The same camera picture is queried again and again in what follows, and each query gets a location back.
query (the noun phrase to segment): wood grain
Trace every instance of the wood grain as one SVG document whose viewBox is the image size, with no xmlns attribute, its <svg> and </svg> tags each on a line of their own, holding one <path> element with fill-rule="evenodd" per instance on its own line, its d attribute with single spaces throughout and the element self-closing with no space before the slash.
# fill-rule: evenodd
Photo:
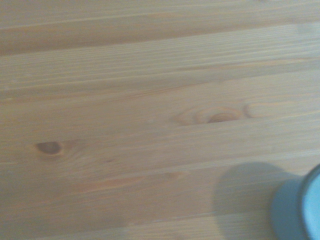
<svg viewBox="0 0 320 240">
<path fill-rule="evenodd" d="M 0 239 L 275 240 L 319 163 L 319 5 L 1 1 Z"/>
<path fill-rule="evenodd" d="M 318 0 L 1 1 L 1 55 L 319 21 Z"/>
</svg>

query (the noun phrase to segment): blue cup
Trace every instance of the blue cup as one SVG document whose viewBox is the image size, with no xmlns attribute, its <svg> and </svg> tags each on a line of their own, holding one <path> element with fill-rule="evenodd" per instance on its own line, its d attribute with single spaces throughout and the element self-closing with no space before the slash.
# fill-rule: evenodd
<svg viewBox="0 0 320 240">
<path fill-rule="evenodd" d="M 279 240 L 320 240 L 320 165 L 277 190 L 270 217 Z"/>
</svg>

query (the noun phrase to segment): mug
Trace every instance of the mug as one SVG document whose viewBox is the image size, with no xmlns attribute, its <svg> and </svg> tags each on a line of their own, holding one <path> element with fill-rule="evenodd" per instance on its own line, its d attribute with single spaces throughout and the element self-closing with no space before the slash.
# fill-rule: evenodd
<svg viewBox="0 0 320 240">
<path fill-rule="evenodd" d="M 270 218 L 279 240 L 320 240 L 320 165 L 276 191 Z"/>
</svg>

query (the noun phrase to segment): mug rim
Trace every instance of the mug rim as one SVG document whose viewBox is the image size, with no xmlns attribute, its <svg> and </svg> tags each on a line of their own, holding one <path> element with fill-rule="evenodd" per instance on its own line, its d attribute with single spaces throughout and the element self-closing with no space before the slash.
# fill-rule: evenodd
<svg viewBox="0 0 320 240">
<path fill-rule="evenodd" d="M 312 240 L 309 237 L 309 231 L 307 229 L 306 220 L 304 217 L 304 199 L 306 196 L 306 193 L 309 189 L 309 186 L 313 182 L 313 180 L 320 175 L 320 164 L 314 167 L 302 180 L 301 188 L 298 194 L 298 214 L 301 222 L 301 227 L 303 229 L 303 235 L 307 240 Z"/>
</svg>

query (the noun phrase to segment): wooden plank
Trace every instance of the wooden plank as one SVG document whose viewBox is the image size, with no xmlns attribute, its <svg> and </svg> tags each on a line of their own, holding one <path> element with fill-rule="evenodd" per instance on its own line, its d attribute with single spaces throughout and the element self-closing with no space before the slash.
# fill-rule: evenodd
<svg viewBox="0 0 320 240">
<path fill-rule="evenodd" d="M 320 20 L 318 0 L 161 3 L 1 1 L 1 55 L 211 34 Z"/>
<path fill-rule="evenodd" d="M 304 34 L 300 28 L 308 29 Z M 2 56 L 0 99 L 123 93 L 319 68 L 319 22 Z"/>
<path fill-rule="evenodd" d="M 115 145 L 127 134 L 206 124 L 221 113 L 238 119 L 312 116 L 319 110 L 319 74 L 301 71 L 124 95 L 9 100 L 0 106 L 2 144 L 110 136 Z"/>
</svg>

